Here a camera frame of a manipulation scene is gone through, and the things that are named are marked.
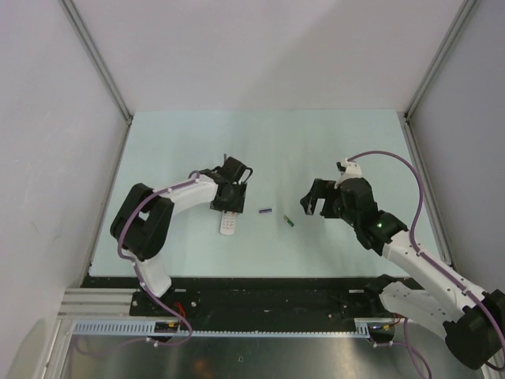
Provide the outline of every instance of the metal plate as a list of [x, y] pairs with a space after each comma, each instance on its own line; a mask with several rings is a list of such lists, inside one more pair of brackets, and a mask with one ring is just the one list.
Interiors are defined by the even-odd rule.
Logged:
[[[101, 351], [132, 337], [89, 336], [83, 350]], [[398, 331], [397, 340], [403, 340]], [[457, 362], [443, 341], [412, 325], [410, 339], [434, 378], [482, 378]], [[70, 350], [62, 379], [330, 379], [418, 378], [406, 349], [372, 348], [354, 338], [194, 338], [180, 347], [134, 343], [88, 358]]]

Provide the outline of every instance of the purple cable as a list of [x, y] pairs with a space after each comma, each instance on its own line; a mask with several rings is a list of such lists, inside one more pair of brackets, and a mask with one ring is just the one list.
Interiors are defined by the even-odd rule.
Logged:
[[[179, 183], [175, 186], [171, 186], [171, 190], [177, 190], [177, 189], [180, 189], [180, 188], [184, 188], [186, 186], [190, 186], [192, 185], [193, 183], [196, 183], [196, 180], [200, 177], [200, 172], [198, 171], [192, 171], [191, 174], [189, 174], [189, 177], [191, 178], [194, 174], [196, 173], [196, 177], [194, 179], [191, 179], [191, 180], [188, 180], [187, 182], [183, 182], [183, 183]], [[133, 259], [132, 257], [128, 257], [126, 256], [123, 252], [122, 252], [122, 246], [124, 244], [124, 241], [125, 241], [125, 236], [126, 236], [126, 233], [128, 232], [128, 229], [129, 227], [131, 226], [133, 220], [135, 219], [135, 217], [137, 217], [137, 215], [140, 213], [140, 211], [142, 210], [142, 208], [149, 202], [151, 201], [152, 199], [154, 199], [155, 197], [161, 195], [161, 194], [164, 194], [164, 193], [167, 193], [168, 192], [168, 188], [165, 188], [165, 189], [161, 189], [160, 191], [156, 191], [154, 193], [152, 193], [151, 195], [149, 195], [148, 197], [146, 197], [136, 208], [135, 210], [133, 211], [133, 213], [130, 215], [130, 217], [126, 220], [126, 223], [125, 223], [125, 226], [123, 227], [122, 229], [122, 232], [121, 234], [119, 235], [119, 240], [118, 240], [118, 255], [121, 259], [126, 259], [128, 261], [131, 261], [135, 264], [135, 259]], [[141, 283], [145, 283], [144, 282], [144, 278], [142, 277], [142, 274], [140, 274], [140, 270], [138, 269], [137, 267], [137, 264], [135, 264], [133, 266], [133, 268], [135, 269], [135, 273], [137, 274], [137, 278], [138, 280], [141, 282]], [[183, 344], [184, 342], [187, 342], [192, 334], [193, 334], [193, 328], [191, 327], [191, 324], [182, 316], [180, 315], [179, 313], [175, 312], [174, 310], [172, 310], [170, 307], [166, 306], [165, 304], [163, 304], [157, 297], [155, 294], [152, 293], [152, 291], [149, 289], [149, 287], [147, 285], [144, 285], [143, 286], [143, 289], [148, 293], [148, 295], [152, 298], [152, 300], [158, 304], [161, 308], [163, 308], [164, 310], [166, 310], [168, 313], [171, 313], [172, 315], [174, 315], [175, 317], [177, 317], [179, 320], [181, 320], [187, 327], [188, 327], [188, 331], [189, 331], [189, 334], [187, 335], [187, 337], [185, 337], [184, 339], [180, 340], [180, 341], [177, 341], [177, 342], [172, 342], [172, 343], [168, 343], [168, 342], [161, 342], [161, 341], [158, 341], [158, 340], [154, 340], [155, 343], [157, 343], [157, 345], [162, 345], [162, 346], [177, 346], [177, 345], [181, 345]], [[75, 350], [77, 352], [79, 352], [80, 354], [82, 355], [86, 355], [88, 357], [99, 357], [100, 355], [108, 355], [108, 354], [111, 354], [111, 353], [114, 353], [115, 351], [123, 348], [124, 346], [126, 345], [130, 345], [131, 343], [137, 343], [137, 342], [140, 342], [140, 341], [149, 341], [148, 340], [149, 337], [146, 336], [146, 337], [140, 337], [140, 338], [133, 338], [131, 340], [127, 340], [123, 343], [120, 343], [119, 345], [117, 346], [114, 346], [114, 347], [111, 347], [109, 349], [106, 349], [106, 350], [103, 350], [103, 351], [97, 351], [97, 352], [89, 352], [89, 351], [83, 351], [80, 347], [79, 347], [79, 338], [77, 338], [73, 343], [72, 343], [72, 346], [73, 348], [75, 348]]]
[[76, 351], [79, 353], [79, 354], [82, 354], [82, 355], [85, 355], [87, 357], [92, 357], [92, 358], [97, 358], [101, 355], [108, 355], [108, 354], [112, 354], [114, 353], [115, 351], [123, 348], [124, 346], [126, 345], [130, 345], [131, 343], [137, 343], [137, 342], [140, 342], [140, 341], [146, 341], [146, 338], [147, 337], [140, 337], [140, 338], [133, 338], [131, 340], [127, 340], [123, 343], [120, 343], [119, 345], [116, 345], [116, 346], [113, 346], [111, 348], [108, 348], [108, 349], [105, 349], [105, 350], [101, 350], [101, 351], [96, 351], [96, 352], [90, 352], [90, 351], [84, 351], [82, 350], [80, 347], [79, 347], [79, 341], [80, 341], [80, 338], [77, 338], [75, 341], [73, 341], [72, 343], [72, 347], [74, 349], [76, 349]]
[[[124, 245], [126, 232], [128, 231], [128, 229], [129, 229], [130, 225], [132, 224], [133, 220], [135, 219], [135, 217], [137, 217], [137, 215], [140, 213], [140, 211], [142, 210], [142, 208], [149, 201], [151, 201], [152, 199], [154, 199], [155, 197], [157, 197], [159, 195], [162, 195], [164, 193], [169, 192], [169, 190], [178, 190], [180, 188], [184, 188], [186, 186], [190, 186], [193, 183], [196, 183], [196, 180], [197, 179], [191, 179], [191, 180], [188, 180], [187, 182], [179, 183], [179, 184], [177, 184], [175, 186], [171, 186], [170, 188], [161, 189], [159, 191], [156, 191], [156, 192], [152, 193], [151, 195], [149, 195], [145, 199], [143, 199], [140, 204], [138, 204], [138, 206], [135, 208], [135, 210], [133, 211], [133, 213], [126, 220], [125, 226], [123, 227], [123, 230], [122, 230], [121, 234], [119, 235], [119, 240], [118, 240], [118, 255], [119, 255], [120, 258], [127, 259], [127, 260], [131, 261], [132, 263], [134, 263], [133, 268], [135, 269], [135, 273], [137, 274], [137, 277], [138, 277], [140, 283], [145, 283], [145, 282], [144, 282], [144, 278], [142, 277], [142, 274], [140, 273], [139, 268], [137, 267], [137, 264], [135, 264], [135, 260], [132, 257], [126, 256], [122, 252], [122, 247]], [[149, 289], [149, 287], [147, 285], [144, 285], [142, 287], [143, 287], [143, 289], [148, 293], [148, 295], [152, 298], [152, 300], [158, 306], [160, 306], [161, 308], [163, 308], [168, 313], [170, 313], [170, 314], [174, 315], [175, 317], [177, 317], [179, 320], [181, 320], [188, 327], [189, 334], [187, 335], [187, 337], [183, 338], [182, 340], [177, 341], [177, 342], [172, 342], [172, 343], [156, 341], [156, 343], [158, 343], [158, 345], [163, 345], [163, 346], [177, 346], [177, 345], [181, 345], [184, 342], [188, 341], [191, 338], [191, 335], [193, 334], [193, 328], [191, 327], [191, 324], [183, 316], [181, 316], [179, 313], [175, 312], [170, 307], [168, 307], [165, 304], [163, 304], [156, 297], [156, 295], [152, 293], [152, 291]]]
[[398, 159], [401, 161], [403, 164], [405, 164], [411, 171], [413, 176], [416, 178], [417, 182], [417, 187], [419, 188], [419, 203], [417, 204], [417, 211], [416, 215], [413, 217], [412, 220], [412, 226], [410, 227], [410, 232], [409, 232], [409, 240], [410, 244], [414, 247], [416, 252], [418, 252], [419, 246], [417, 246], [416, 239], [415, 239], [415, 230], [417, 226], [417, 221], [419, 220], [419, 216], [421, 215], [421, 210], [423, 209], [423, 200], [425, 199], [425, 187], [423, 186], [423, 182], [421, 180], [421, 177], [417, 173], [416, 169], [410, 164], [405, 158], [402, 158], [398, 154], [394, 154], [393, 152], [383, 152], [382, 150], [372, 150], [370, 152], [362, 152], [361, 154], [357, 154], [355, 156], [350, 157], [348, 160], [355, 160], [358, 158], [361, 158], [362, 156], [370, 156], [372, 154], [379, 154], [382, 156], [391, 156], [393, 158]]
[[[425, 252], [421, 251], [421, 249], [419, 248], [419, 246], [416, 243], [415, 230], [416, 230], [416, 226], [417, 226], [417, 221], [419, 220], [419, 216], [421, 215], [423, 201], [424, 201], [424, 198], [425, 198], [425, 195], [424, 195], [425, 188], [423, 186], [423, 182], [421, 180], [421, 177], [416, 172], [416, 169], [412, 166], [412, 164], [410, 164], [407, 160], [405, 160], [401, 156], [399, 156], [397, 154], [394, 154], [393, 152], [384, 152], [382, 150], [372, 150], [372, 151], [369, 151], [369, 152], [362, 152], [361, 154], [357, 154], [355, 156], [352, 156], [348, 160], [349, 161], [354, 161], [357, 158], [361, 158], [362, 156], [369, 156], [371, 154], [380, 154], [380, 155], [383, 155], [383, 156], [391, 156], [393, 158], [396, 158], [396, 159], [400, 160], [402, 163], [404, 163], [412, 171], [413, 176], [416, 178], [417, 186], [419, 188], [419, 203], [417, 204], [416, 215], [414, 216], [413, 221], [412, 221], [412, 226], [410, 227], [410, 232], [409, 232], [410, 244], [412, 245], [412, 247], [414, 248], [414, 250], [416, 250], [416, 253], [418, 253], [418, 255], [420, 257], [424, 258], [431, 266], [433, 266], [433, 268], [435, 268], [437, 271], [441, 272], [457, 288], [459, 288], [462, 291], [465, 291], [467, 287], [463, 283], [461, 283], [457, 278], [453, 277], [449, 272], [447, 272], [447, 270], [445, 270], [441, 265], [439, 265], [428, 254], [426, 254]], [[498, 335], [499, 341], [500, 341], [500, 343], [502, 345], [503, 353], [505, 354], [505, 336], [503, 336], [503, 333], [502, 333], [501, 329], [499, 328], [498, 323], [496, 323], [495, 318], [491, 315], [491, 313], [485, 307], [485, 305], [471, 291], [467, 291], [466, 294], [468, 295], [469, 298], [472, 299], [473, 302], [475, 302], [475, 304], [477, 304], [477, 306], [484, 312], [484, 314], [486, 315], [486, 317], [491, 322], [491, 325], [495, 329], [495, 332]], [[410, 346], [410, 344], [408, 343], [408, 340], [407, 340], [408, 337], [407, 337], [407, 331], [406, 331], [406, 323], [404, 324], [403, 328], [404, 328], [405, 336], [406, 336], [406, 346], [409, 349], [409, 353], [410, 353], [410, 357], [412, 358], [412, 362], [416, 366], [416, 369], [417, 369], [418, 368], [418, 364], [413, 359], [413, 355], [414, 355], [413, 348]], [[486, 362], [486, 366], [490, 367], [490, 368], [492, 368], [493, 370], [496, 370], [496, 371], [505, 371], [505, 364], [502, 367], [497, 367], [497, 366], [494, 366], [493, 364], [491, 364], [489, 362]]]
[[[420, 377], [422, 377], [423, 379], [426, 379], [425, 375], [423, 374], [422, 368], [419, 366], [419, 363], [417, 363], [417, 361], [414, 357], [414, 355], [416, 354], [415, 349], [412, 346], [410, 346], [409, 330], [407, 328], [407, 322], [409, 322], [409, 319], [405, 318], [405, 320], [403, 321], [403, 336], [405, 338], [405, 346], [406, 346], [407, 350], [409, 351], [410, 359], [412, 360], [413, 366], [416, 368], [417, 373], [419, 374]], [[430, 370], [428, 363], [426, 363], [425, 359], [423, 358], [422, 360], [425, 363], [426, 368], [428, 369], [429, 378], [431, 378], [432, 371]]]
[[[376, 343], [374, 341], [372, 341], [374, 343], [374, 346], [377, 346], [377, 347], [391, 347], [391, 346], [401, 346], [401, 347], [407, 347], [407, 344], [406, 343], [403, 343], [403, 342], [393, 342], [393, 344], [391, 343]], [[426, 362], [426, 359], [425, 357], [423, 357], [421, 355], [421, 353], [419, 351], [417, 351], [417, 349], [413, 348], [412, 347], [412, 352], [414, 355], [416, 355], [422, 362], [423, 364], [425, 365], [426, 367], [426, 370], [428, 371], [428, 379], [432, 379], [432, 369], [430, 368], [428, 362]]]

